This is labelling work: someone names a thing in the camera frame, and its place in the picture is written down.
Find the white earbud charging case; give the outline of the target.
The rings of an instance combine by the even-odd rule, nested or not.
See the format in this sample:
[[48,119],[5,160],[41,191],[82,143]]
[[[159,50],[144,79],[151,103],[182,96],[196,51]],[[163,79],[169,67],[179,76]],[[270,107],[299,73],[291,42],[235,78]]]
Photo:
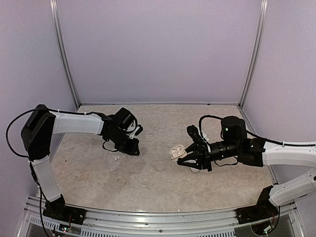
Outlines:
[[169,150],[170,158],[172,160],[178,158],[184,158],[187,155],[185,147],[183,145],[177,145]]

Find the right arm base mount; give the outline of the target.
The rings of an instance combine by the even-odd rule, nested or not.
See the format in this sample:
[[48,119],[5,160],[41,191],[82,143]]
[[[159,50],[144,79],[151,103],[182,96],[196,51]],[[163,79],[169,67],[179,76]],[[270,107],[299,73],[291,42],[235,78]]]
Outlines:
[[270,201],[270,191],[273,186],[264,188],[257,200],[252,206],[238,208],[236,210],[237,220],[239,224],[246,224],[267,219],[279,215],[279,207],[274,206]]

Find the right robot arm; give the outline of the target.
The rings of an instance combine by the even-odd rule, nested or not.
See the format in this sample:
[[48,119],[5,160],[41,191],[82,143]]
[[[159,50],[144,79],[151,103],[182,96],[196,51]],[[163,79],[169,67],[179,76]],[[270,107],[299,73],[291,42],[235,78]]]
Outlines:
[[295,198],[303,197],[316,190],[316,144],[286,143],[263,138],[246,129],[245,121],[236,116],[218,118],[221,123],[222,140],[210,143],[202,131],[202,116],[198,126],[188,126],[187,133],[193,143],[184,148],[178,145],[170,150],[172,159],[180,166],[195,170],[212,170],[212,164],[234,157],[237,163],[263,167],[292,165],[310,167],[310,170],[283,184],[266,187],[253,207],[257,219],[268,215],[272,206],[278,207]]

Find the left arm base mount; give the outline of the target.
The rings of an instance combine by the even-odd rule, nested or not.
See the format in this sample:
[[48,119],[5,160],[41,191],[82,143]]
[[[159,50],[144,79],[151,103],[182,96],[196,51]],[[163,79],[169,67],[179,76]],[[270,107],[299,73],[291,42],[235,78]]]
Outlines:
[[69,224],[82,225],[85,220],[86,210],[60,203],[51,204],[46,202],[43,215]]

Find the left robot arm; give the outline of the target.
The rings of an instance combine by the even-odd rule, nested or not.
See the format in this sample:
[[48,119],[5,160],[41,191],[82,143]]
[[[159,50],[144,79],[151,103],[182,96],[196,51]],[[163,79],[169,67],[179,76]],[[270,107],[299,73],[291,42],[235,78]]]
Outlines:
[[69,208],[61,202],[63,197],[51,167],[51,142],[54,136],[97,135],[105,143],[113,143],[113,152],[138,156],[140,150],[137,136],[142,131],[143,127],[136,116],[126,108],[120,108],[111,115],[53,110],[44,104],[39,104],[32,110],[22,128],[21,138],[35,182],[45,200],[51,202],[50,212],[60,220],[69,215]]

